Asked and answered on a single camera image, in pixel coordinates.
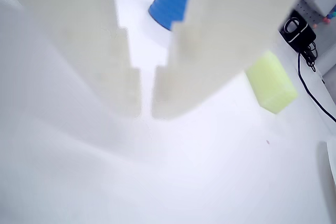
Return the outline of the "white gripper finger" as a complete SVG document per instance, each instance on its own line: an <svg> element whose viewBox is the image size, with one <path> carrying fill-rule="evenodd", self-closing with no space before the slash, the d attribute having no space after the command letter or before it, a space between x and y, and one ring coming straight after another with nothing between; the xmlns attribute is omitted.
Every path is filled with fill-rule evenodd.
<svg viewBox="0 0 336 224"><path fill-rule="evenodd" d="M296 0L188 0L157 67L152 116L193 110L262 56Z"/></svg>
<svg viewBox="0 0 336 224"><path fill-rule="evenodd" d="M86 85L114 113L141 113L140 74L115 0L18 0Z"/></svg>

